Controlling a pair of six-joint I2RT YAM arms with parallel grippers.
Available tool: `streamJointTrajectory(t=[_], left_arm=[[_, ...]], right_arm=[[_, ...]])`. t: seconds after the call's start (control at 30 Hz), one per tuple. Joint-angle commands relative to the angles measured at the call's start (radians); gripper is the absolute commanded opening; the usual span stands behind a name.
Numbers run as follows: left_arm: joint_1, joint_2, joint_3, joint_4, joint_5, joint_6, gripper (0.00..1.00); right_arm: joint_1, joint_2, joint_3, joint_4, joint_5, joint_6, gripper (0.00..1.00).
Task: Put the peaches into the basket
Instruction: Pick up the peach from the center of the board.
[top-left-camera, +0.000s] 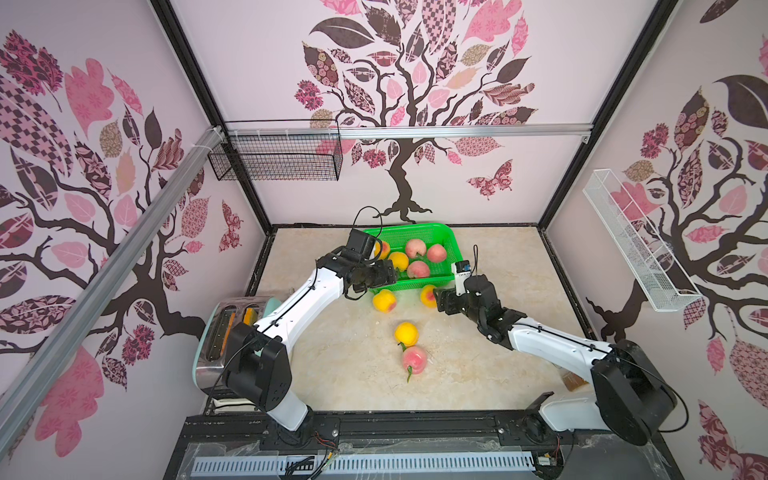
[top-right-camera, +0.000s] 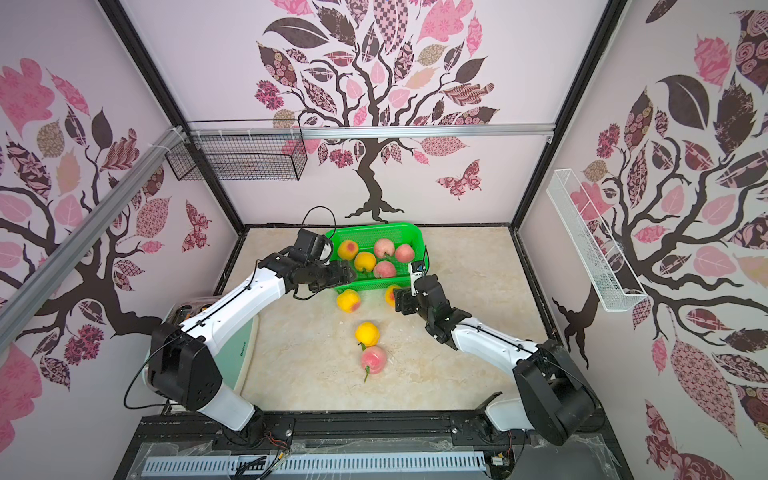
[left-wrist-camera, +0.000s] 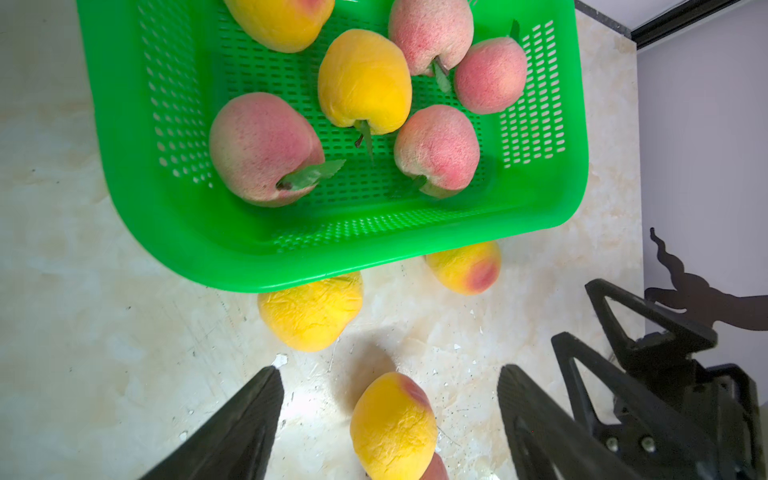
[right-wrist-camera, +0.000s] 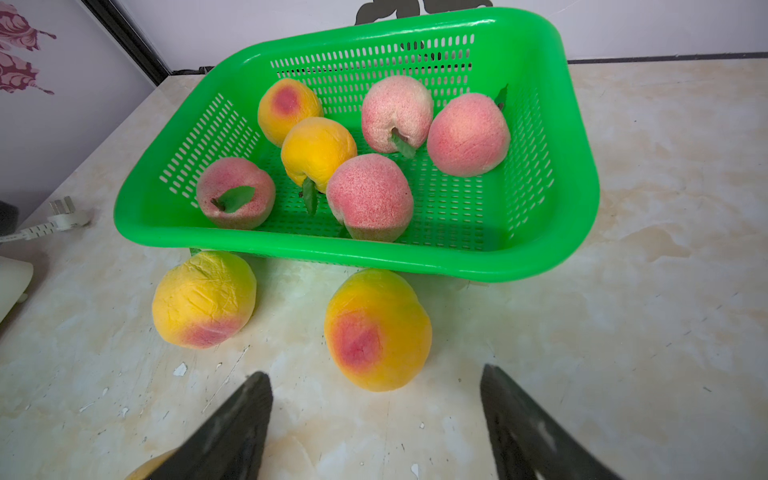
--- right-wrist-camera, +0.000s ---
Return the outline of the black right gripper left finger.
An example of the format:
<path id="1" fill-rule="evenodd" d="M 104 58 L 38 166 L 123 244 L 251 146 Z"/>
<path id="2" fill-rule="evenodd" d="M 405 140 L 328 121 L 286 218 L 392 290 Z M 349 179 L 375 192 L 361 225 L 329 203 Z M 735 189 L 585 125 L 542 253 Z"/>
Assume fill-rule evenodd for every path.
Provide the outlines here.
<path id="1" fill-rule="evenodd" d="M 256 479 L 273 406 L 269 376 L 255 372 L 150 479 Z"/>

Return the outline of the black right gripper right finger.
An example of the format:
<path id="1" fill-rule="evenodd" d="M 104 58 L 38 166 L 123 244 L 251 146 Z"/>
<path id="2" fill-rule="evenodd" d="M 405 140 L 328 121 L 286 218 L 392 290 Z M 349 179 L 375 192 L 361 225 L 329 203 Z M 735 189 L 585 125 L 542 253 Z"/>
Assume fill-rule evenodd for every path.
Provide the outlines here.
<path id="1" fill-rule="evenodd" d="M 500 479 L 616 479 L 504 370 L 486 364 L 480 397 Z"/>

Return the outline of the pink peach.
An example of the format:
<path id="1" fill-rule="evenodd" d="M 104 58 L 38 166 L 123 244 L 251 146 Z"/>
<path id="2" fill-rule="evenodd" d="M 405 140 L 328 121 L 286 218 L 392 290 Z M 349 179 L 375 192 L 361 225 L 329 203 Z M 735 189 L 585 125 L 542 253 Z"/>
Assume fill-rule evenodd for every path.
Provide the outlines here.
<path id="1" fill-rule="evenodd" d="M 276 187 L 270 175 L 243 158 L 222 158 L 200 176 L 196 200 L 216 226 L 252 230 L 272 212 Z"/>
<path id="2" fill-rule="evenodd" d="M 329 180 L 326 197 L 334 217 L 356 240 L 393 242 L 407 229 L 414 211 L 402 170 L 379 154 L 343 163 Z"/>
<path id="3" fill-rule="evenodd" d="M 361 128 L 373 150 L 413 159 L 427 139 L 433 117 L 433 100 L 426 87 L 414 78 L 395 75 L 378 81 L 367 92 Z"/>
<path id="4" fill-rule="evenodd" d="M 496 101 L 466 93 L 451 100 L 432 122 L 427 153 L 442 173 L 475 177 L 497 167 L 510 143 L 510 130 Z"/>

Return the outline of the yellow peach with green leaf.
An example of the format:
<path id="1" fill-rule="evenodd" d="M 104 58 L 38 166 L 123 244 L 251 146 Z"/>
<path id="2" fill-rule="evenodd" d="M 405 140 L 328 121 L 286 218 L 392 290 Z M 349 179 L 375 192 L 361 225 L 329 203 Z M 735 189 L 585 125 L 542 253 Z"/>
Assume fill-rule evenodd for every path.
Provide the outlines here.
<path id="1" fill-rule="evenodd" d="M 282 145 L 281 160 L 288 177 L 301 188 L 310 216 L 315 215 L 318 195 L 326 192 L 335 171 L 356 155 L 354 137 L 334 120 L 309 117 L 290 130 Z"/>

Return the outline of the yellow peach with red spot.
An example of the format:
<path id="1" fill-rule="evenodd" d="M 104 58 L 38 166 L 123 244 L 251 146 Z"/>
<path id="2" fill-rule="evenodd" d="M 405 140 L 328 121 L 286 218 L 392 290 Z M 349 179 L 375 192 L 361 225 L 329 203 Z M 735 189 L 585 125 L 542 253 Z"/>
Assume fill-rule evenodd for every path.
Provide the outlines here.
<path id="1" fill-rule="evenodd" d="M 265 137 L 281 147 L 290 130 L 310 117 L 323 117 L 316 94 L 303 83 L 284 78 L 273 84 L 258 106 L 258 125 Z"/>

